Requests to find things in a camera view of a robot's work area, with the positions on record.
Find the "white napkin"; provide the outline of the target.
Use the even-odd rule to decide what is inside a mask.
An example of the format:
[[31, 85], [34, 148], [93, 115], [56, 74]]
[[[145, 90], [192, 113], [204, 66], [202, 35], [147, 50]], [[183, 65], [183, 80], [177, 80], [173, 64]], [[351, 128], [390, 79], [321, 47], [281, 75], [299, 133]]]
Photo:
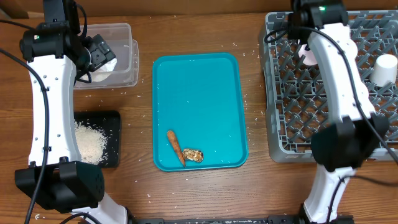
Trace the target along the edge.
[[91, 73], [92, 82], [102, 82], [107, 79], [114, 71], [118, 60], [112, 59], [108, 63], [104, 64], [97, 71]]

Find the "orange carrot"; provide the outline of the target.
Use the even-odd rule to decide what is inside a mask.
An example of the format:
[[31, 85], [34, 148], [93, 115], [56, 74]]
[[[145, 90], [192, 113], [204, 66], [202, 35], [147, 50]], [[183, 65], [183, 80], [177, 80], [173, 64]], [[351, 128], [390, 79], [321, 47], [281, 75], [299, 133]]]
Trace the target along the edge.
[[175, 135], [175, 133], [172, 130], [168, 130], [167, 131], [167, 138], [168, 138], [168, 140], [169, 140], [174, 152], [176, 153], [179, 161], [185, 167], [186, 166], [185, 158], [184, 158], [184, 156], [182, 154], [182, 150], [180, 148], [180, 144], [178, 142], [177, 136]]

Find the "brown food scrap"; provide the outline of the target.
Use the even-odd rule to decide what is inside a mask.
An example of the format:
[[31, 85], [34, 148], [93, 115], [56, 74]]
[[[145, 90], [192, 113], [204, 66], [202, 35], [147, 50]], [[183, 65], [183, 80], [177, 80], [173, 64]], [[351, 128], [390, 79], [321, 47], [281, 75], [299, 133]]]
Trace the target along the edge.
[[185, 160], [194, 161], [197, 163], [201, 163], [204, 159], [203, 153], [196, 149], [184, 149], [182, 154]]

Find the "large white plate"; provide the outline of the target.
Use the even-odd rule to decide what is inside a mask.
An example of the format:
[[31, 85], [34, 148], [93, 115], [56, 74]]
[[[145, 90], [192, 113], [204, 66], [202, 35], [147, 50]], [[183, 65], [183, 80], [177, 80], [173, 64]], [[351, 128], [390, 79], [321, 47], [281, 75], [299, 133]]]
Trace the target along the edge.
[[313, 66], [318, 64], [313, 52], [307, 44], [303, 44], [300, 46], [298, 56], [300, 59], [302, 59], [302, 62], [305, 65]]

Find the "white cup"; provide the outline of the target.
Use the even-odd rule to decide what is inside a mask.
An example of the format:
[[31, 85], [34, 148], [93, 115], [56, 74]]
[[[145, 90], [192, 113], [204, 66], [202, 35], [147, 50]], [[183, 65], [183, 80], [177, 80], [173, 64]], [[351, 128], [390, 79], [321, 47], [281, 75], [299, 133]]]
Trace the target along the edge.
[[391, 54], [380, 55], [373, 66], [373, 72], [369, 77], [372, 83], [383, 87], [395, 83], [397, 78], [397, 57]]

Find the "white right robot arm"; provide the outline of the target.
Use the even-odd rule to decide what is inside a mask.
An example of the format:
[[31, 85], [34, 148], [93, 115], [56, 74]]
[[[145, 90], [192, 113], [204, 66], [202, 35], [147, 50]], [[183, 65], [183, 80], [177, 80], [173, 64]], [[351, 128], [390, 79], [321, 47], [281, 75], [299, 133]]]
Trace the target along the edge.
[[306, 45], [315, 57], [326, 91], [331, 125], [314, 134], [311, 150], [317, 172], [308, 198], [291, 223], [351, 223], [340, 218], [339, 202], [356, 170], [382, 142], [387, 119], [371, 105], [354, 62], [358, 48], [351, 39], [348, 13], [342, 1], [292, 1], [288, 23], [268, 33], [270, 45], [280, 39]]

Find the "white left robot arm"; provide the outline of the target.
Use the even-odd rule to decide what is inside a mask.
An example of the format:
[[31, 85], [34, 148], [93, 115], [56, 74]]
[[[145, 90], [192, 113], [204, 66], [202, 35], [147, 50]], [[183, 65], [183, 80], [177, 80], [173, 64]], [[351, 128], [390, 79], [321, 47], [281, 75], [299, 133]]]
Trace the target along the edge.
[[19, 43], [17, 63], [29, 71], [34, 127], [29, 166], [15, 172], [16, 186], [31, 206], [69, 220], [133, 223], [129, 209], [105, 192], [101, 168], [82, 161], [74, 127], [75, 83], [89, 83], [115, 54], [102, 36], [87, 36], [87, 25], [79, 22], [83, 8], [75, 1], [44, 1], [43, 8], [45, 20], [26, 27]]

